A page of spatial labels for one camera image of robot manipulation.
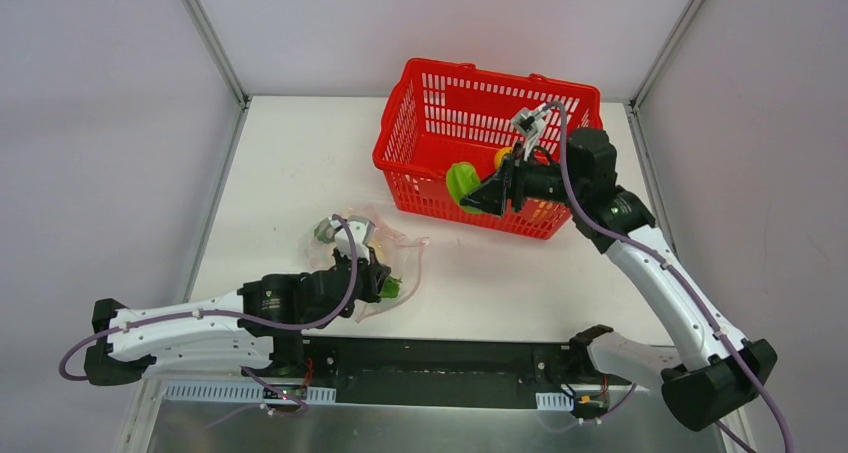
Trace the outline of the clear pink zip top bag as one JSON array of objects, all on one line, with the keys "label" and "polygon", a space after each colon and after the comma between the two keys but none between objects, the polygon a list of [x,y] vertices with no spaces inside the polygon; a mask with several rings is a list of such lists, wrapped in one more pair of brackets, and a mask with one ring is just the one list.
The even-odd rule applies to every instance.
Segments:
[{"label": "clear pink zip top bag", "polygon": [[[366,217],[375,224],[376,229],[369,245],[374,249],[377,259],[391,267],[390,276],[401,278],[403,281],[400,296],[397,299],[383,299],[376,304],[357,301],[354,321],[361,323],[397,309],[415,295],[422,281],[423,252],[429,239],[411,238],[390,227],[372,205],[348,207],[341,212],[341,215],[345,218],[354,215]],[[321,243],[313,237],[314,228],[325,218],[327,217],[308,229],[301,236],[299,243],[299,249],[306,263],[314,269],[325,269],[333,265],[332,251],[335,245]]]}]

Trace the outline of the white daikon radish toy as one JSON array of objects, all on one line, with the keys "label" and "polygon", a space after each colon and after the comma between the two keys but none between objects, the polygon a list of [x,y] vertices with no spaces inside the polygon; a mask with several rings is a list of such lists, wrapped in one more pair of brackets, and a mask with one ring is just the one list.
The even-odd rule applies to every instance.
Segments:
[{"label": "white daikon radish toy", "polygon": [[401,278],[388,276],[384,280],[378,292],[378,296],[382,299],[397,299],[400,296],[402,286],[403,281]]}]

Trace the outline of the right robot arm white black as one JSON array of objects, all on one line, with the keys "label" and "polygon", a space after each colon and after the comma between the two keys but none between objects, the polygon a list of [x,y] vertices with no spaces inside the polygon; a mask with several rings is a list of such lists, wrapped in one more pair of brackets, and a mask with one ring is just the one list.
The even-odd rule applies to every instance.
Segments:
[{"label": "right robot arm white black", "polygon": [[583,383],[604,373],[661,395],[673,417],[700,431],[762,398],[777,354],[765,340],[752,341],[695,285],[671,252],[655,219],[632,192],[617,183],[617,151],[605,131],[569,133],[560,161],[536,159],[537,148],[515,150],[485,179],[451,168],[464,180],[453,196],[463,208],[502,217],[530,199],[562,204],[577,229],[617,266],[641,293],[668,332],[668,348],[634,342],[604,326],[572,340],[569,373]]}]

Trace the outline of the yellow orange fruit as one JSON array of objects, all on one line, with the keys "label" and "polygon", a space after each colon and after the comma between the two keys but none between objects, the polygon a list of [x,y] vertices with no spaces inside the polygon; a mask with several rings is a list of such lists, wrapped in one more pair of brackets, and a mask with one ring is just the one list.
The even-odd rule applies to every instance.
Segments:
[{"label": "yellow orange fruit", "polygon": [[513,157],[513,148],[512,147],[504,147],[499,149],[493,158],[493,165],[495,169],[501,168],[505,162],[510,160]]}]

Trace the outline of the green vegetable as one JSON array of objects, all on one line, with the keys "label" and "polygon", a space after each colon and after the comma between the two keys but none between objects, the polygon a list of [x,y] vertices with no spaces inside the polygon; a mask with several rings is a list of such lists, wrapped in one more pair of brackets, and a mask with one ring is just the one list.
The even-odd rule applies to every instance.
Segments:
[{"label": "green vegetable", "polygon": [[447,171],[445,184],[454,203],[470,214],[481,214],[478,208],[463,206],[461,200],[481,185],[476,168],[469,162],[454,163]]}]

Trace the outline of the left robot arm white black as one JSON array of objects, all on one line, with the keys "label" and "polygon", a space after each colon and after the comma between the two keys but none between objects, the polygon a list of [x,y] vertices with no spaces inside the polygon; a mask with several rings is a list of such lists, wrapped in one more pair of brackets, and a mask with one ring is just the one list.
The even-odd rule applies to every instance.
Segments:
[{"label": "left robot arm white black", "polygon": [[396,298],[399,279],[373,250],[352,261],[339,251],[320,271],[273,273],[224,295],[148,310],[95,303],[83,380],[95,386],[183,373],[293,377],[307,362],[303,333],[349,318],[357,303]]}]

